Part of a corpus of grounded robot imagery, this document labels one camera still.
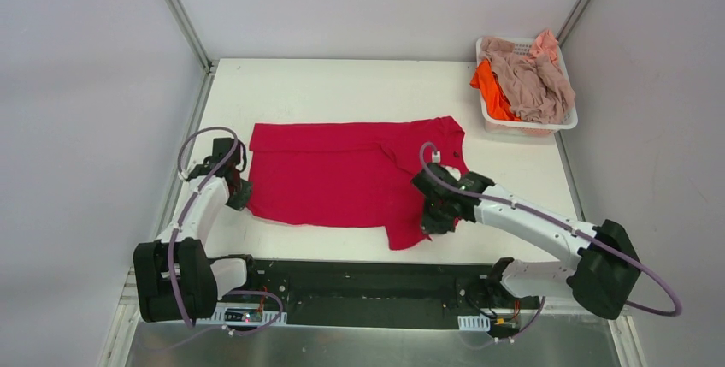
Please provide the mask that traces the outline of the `salmon pink t shirt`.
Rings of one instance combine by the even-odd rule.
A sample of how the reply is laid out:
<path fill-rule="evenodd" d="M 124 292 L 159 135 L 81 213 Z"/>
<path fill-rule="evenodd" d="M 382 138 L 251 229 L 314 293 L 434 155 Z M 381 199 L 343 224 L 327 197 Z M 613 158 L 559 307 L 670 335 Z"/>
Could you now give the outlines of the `salmon pink t shirt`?
<path fill-rule="evenodd" d="M 539 56 L 547 56 L 554 65 L 559 65 L 559 43 L 550 29 L 542 31 L 529 47 L 530 62 L 534 62 Z"/>

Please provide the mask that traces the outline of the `white plastic laundry basket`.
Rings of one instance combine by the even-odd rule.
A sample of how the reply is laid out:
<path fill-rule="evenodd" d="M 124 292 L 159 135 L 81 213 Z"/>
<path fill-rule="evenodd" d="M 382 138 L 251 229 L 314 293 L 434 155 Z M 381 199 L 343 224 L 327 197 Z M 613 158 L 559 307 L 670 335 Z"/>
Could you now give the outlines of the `white plastic laundry basket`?
<path fill-rule="evenodd" d="M 470 81 L 489 133 L 544 137 L 577 126 L 575 94 L 558 41 L 480 37 Z"/>

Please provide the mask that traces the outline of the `orange t shirt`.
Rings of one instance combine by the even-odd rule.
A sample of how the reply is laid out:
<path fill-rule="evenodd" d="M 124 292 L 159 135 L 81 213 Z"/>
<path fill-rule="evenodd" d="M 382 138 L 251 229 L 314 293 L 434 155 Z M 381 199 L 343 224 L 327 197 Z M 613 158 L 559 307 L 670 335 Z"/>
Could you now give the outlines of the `orange t shirt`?
<path fill-rule="evenodd" d="M 486 113 L 494 120 L 520 121 L 510 109 L 510 102 L 504 95 L 498 83 L 498 77 L 492 71 L 491 63 L 484 59 L 478 64 L 474 76 L 469 82 L 470 86 L 480 91 L 484 101 Z"/>

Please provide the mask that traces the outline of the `aluminium frame rail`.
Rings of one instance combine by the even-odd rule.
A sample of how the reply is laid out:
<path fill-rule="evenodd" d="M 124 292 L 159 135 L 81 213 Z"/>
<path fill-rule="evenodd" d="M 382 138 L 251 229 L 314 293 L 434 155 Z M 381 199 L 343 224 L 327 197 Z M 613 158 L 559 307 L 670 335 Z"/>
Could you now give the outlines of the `aluminium frame rail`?
<path fill-rule="evenodd" d="M 131 267 L 126 275 L 119 305 L 133 305 L 139 302 L 137 298 L 136 275 Z M 628 292 L 616 288 L 614 284 L 607 284 L 607 280 L 596 278 L 580 278 L 572 275 L 564 287 L 570 287 L 570 300 L 578 306 L 603 319 L 614 320 L 620 316 L 622 309 L 627 305 Z"/>

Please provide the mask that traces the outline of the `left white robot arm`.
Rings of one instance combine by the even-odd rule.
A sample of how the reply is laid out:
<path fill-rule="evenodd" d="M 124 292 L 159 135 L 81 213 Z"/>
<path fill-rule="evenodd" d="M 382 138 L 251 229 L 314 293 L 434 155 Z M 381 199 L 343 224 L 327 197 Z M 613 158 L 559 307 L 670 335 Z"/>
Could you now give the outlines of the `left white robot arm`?
<path fill-rule="evenodd" d="M 137 297 L 148 323 L 195 324 L 211 317 L 227 293 L 251 302 L 261 280 L 247 270 L 244 254 L 209 257 L 205 245 L 223 209 L 242 211 L 252 185 L 241 178 L 246 167 L 244 145 L 233 137 L 216 138 L 212 152 L 182 175 L 187 199 L 167 227 L 133 251 Z"/>

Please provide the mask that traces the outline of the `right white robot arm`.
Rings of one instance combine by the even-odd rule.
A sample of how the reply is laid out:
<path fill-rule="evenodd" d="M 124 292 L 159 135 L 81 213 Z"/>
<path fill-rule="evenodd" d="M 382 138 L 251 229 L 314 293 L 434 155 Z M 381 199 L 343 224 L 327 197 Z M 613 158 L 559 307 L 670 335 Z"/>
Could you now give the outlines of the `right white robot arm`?
<path fill-rule="evenodd" d="M 518 198 L 475 172 L 456 175 L 429 163 L 411 181 L 424 197 L 421 229 L 454 231 L 460 221 L 505 231 L 553 256 L 551 262 L 499 259 L 485 285 L 486 298 L 505 307 L 517 298 L 572 299 L 595 316 L 620 316 L 641 271 L 625 228 L 606 220 L 581 222 Z"/>

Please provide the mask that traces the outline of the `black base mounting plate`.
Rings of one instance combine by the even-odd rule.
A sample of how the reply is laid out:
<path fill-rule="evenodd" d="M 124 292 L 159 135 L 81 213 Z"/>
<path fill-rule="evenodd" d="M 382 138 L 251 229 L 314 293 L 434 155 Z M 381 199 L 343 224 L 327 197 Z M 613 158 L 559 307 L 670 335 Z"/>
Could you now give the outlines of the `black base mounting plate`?
<path fill-rule="evenodd" d="M 295 326 L 457 329 L 459 317 L 510 317 L 538 299 L 516 299 L 486 279 L 485 264 L 350 263 L 256 260 L 241 295 L 265 316 L 282 310 Z"/>

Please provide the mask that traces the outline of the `crimson red t shirt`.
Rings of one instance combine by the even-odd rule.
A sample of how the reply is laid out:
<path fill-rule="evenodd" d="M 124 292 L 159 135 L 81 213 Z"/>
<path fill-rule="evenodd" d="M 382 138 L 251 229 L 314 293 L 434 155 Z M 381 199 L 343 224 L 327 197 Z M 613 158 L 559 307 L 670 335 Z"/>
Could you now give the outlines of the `crimson red t shirt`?
<path fill-rule="evenodd" d="M 257 123 L 252 131 L 247 207 L 289 225 L 386 230 L 388 246 L 405 250 L 427 239 L 424 198 L 412 184 L 423 144 L 444 165 L 468 172 L 464 129 L 451 116 L 409 122 Z"/>

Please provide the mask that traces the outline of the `beige t shirt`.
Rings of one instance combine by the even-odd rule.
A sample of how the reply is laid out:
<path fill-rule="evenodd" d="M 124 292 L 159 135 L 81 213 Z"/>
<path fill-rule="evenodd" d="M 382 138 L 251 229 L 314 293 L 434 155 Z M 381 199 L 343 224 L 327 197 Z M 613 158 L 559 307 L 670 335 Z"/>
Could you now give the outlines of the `beige t shirt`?
<path fill-rule="evenodd" d="M 488 59 L 498 83 L 521 122 L 563 125 L 575 106 L 575 91 L 564 75 L 562 60 L 554 65 L 547 56 L 528 60 L 510 40 L 492 36 L 478 43 L 480 63 Z"/>

